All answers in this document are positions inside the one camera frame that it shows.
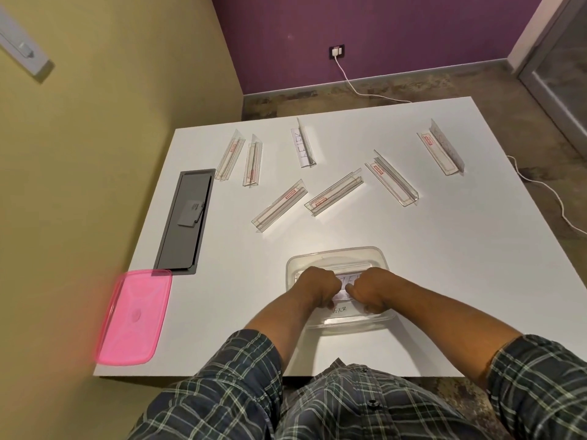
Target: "shirt button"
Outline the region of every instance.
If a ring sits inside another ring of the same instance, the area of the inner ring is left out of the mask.
[[[367,406],[369,406],[371,409],[377,409],[379,407],[381,407],[381,403],[379,403],[377,400],[369,400],[367,401]]]

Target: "concrete floor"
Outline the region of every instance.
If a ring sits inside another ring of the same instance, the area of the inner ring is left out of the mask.
[[[471,96],[506,154],[517,158],[526,177],[553,187],[567,217],[587,229],[587,162],[552,123],[505,63],[392,75],[354,83],[360,93],[411,101]],[[300,88],[245,97],[243,120],[296,116],[393,104],[358,97],[344,84]],[[583,282],[587,282],[587,237],[563,221],[561,208],[545,187],[526,187]],[[412,378],[441,395],[495,438],[509,438],[495,419],[483,392],[464,378]]]

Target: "fist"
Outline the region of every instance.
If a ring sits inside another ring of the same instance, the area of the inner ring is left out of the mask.
[[[355,280],[355,284],[347,284],[345,289],[359,303],[364,304],[369,313],[382,313],[391,306],[393,295],[417,287],[414,283],[393,274],[388,270],[371,267]]]
[[[341,291],[342,282],[333,271],[308,267],[296,281],[292,288],[300,293],[309,294],[315,307],[334,308],[332,298]]]

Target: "white table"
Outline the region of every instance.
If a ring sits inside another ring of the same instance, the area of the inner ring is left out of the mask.
[[[434,118],[466,164],[445,176],[416,132]],[[242,186],[248,141],[225,182],[214,182],[197,272],[174,276],[154,357],[98,376],[189,376],[234,331],[285,291],[292,256],[380,248],[390,269],[587,359],[587,291],[471,98],[311,114],[318,162],[299,167],[295,117],[176,130],[129,270],[153,268],[181,171],[216,168],[235,128],[263,141],[260,185]],[[420,193],[401,207],[364,167],[377,149]],[[364,185],[317,218],[304,203],[363,167]],[[251,220],[302,178],[309,193],[264,233]],[[298,345],[287,375],[310,376],[340,357],[399,376],[458,376],[414,325],[316,337]]]

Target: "pink plastic lid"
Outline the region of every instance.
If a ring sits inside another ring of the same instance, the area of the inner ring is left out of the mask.
[[[171,289],[171,270],[120,275],[100,331],[96,362],[130,366],[149,361],[157,348]]]

